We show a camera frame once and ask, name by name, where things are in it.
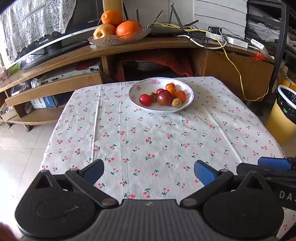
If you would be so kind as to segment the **glass fruit dish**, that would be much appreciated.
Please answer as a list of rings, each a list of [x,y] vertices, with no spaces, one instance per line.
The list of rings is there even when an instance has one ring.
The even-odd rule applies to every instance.
[[[94,39],[93,37],[90,37],[88,38],[88,41],[91,44],[94,44],[97,46],[110,47],[110,46],[136,42],[146,37],[150,32],[151,32],[151,28],[144,27],[142,28],[141,31],[138,31],[129,35],[123,35],[123,36],[109,35],[107,37],[103,37],[97,40]]]

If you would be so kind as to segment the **small red toy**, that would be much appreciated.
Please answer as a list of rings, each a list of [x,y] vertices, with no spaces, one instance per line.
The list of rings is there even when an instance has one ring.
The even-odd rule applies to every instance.
[[[257,53],[255,56],[253,56],[253,59],[258,61],[265,61],[266,57],[263,53]]]

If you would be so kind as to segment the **dark red tomato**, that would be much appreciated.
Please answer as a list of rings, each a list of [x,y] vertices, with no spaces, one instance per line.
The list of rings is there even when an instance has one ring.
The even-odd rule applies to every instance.
[[[168,90],[163,90],[157,95],[157,102],[160,105],[171,105],[173,101],[173,96]]]

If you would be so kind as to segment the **yellow trash bin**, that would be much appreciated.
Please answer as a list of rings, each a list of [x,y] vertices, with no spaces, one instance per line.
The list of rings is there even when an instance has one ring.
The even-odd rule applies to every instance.
[[[295,134],[295,91],[279,85],[276,100],[265,122],[265,127],[279,145],[285,144]]]

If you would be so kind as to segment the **cherry print tablecloth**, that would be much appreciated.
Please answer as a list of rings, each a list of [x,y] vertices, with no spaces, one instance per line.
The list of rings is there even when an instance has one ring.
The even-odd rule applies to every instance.
[[[135,81],[94,85],[70,97],[44,153],[42,169],[53,174],[82,169],[96,159],[104,174],[96,187],[123,199],[182,200],[202,188],[194,163],[235,172],[260,157],[283,158],[280,145],[259,118],[220,80],[182,78],[194,100],[176,113],[136,106],[146,87]]]

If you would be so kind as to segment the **white floral porcelain bowl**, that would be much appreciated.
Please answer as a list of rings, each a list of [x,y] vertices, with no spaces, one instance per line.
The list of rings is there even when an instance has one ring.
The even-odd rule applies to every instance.
[[[154,77],[132,85],[128,97],[139,108],[151,113],[175,113],[187,108],[194,92],[182,80]]]

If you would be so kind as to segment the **small tangerine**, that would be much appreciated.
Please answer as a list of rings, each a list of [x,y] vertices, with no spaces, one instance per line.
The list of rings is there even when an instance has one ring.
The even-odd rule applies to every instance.
[[[168,90],[168,89],[175,89],[176,88],[176,86],[175,86],[175,84],[174,83],[169,83],[169,84],[167,84],[166,86],[165,86],[165,88],[166,88],[166,90]]]
[[[176,89],[174,87],[169,87],[167,90],[171,93],[171,95],[175,95]]]

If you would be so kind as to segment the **silver media player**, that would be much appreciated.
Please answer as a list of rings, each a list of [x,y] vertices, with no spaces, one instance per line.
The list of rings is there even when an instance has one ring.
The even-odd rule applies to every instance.
[[[41,85],[48,84],[51,82],[63,80],[70,77],[76,77],[80,75],[86,75],[91,73],[99,72],[100,69],[98,66],[89,67],[84,70],[74,70],[74,69],[67,69],[67,70],[55,70],[44,74],[40,78]]]

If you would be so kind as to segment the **large orange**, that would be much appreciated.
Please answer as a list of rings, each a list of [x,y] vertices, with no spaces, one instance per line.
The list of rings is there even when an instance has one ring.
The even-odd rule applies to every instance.
[[[186,101],[186,94],[182,90],[176,90],[174,93],[174,97],[178,98],[182,103]]]

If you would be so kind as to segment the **orange in dish back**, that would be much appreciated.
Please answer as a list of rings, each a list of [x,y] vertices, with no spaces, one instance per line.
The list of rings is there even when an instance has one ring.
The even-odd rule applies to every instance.
[[[110,24],[115,27],[123,22],[123,15],[121,11],[110,9],[105,11],[101,16],[103,24]]]

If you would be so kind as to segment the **red plastic bag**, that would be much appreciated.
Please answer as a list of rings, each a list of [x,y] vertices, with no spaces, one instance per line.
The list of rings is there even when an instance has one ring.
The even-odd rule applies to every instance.
[[[109,75],[114,81],[137,81],[152,77],[193,77],[186,49],[150,49],[112,56]]]

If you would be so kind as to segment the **yellowish brown kiwi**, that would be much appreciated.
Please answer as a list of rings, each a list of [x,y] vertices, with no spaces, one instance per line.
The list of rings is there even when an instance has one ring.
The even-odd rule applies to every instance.
[[[182,101],[179,98],[173,99],[171,102],[172,107],[174,108],[180,108],[182,106]]]

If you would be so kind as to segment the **red tomato front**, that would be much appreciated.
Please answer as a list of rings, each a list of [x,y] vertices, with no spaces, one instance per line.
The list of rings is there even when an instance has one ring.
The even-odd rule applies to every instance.
[[[160,92],[162,92],[164,89],[163,88],[159,88],[156,90],[156,95],[158,95]]]

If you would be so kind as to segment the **dark brown round fruit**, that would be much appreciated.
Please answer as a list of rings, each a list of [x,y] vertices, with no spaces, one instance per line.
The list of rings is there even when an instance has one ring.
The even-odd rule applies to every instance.
[[[149,93],[149,97],[151,98],[152,102],[157,102],[157,95],[154,92]]]

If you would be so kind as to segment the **wooden tv stand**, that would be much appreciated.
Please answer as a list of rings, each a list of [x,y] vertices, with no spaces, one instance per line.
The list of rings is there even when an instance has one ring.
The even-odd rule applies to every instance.
[[[198,47],[184,38],[144,38],[134,43],[112,47],[88,45],[55,57],[29,70],[19,70],[1,83],[1,104],[10,105],[16,112],[11,123],[26,126],[54,123],[61,109],[25,111],[25,104],[39,97],[71,92],[90,85],[142,80],[136,71],[126,71],[124,64],[152,62],[167,66],[172,76],[214,76],[220,79],[240,99],[258,99],[273,86],[275,63],[271,58],[255,59],[255,51],[226,46],[214,49]],[[15,96],[9,91],[16,85],[62,67],[76,67],[100,61],[102,70],[95,73],[67,77],[26,90]]]

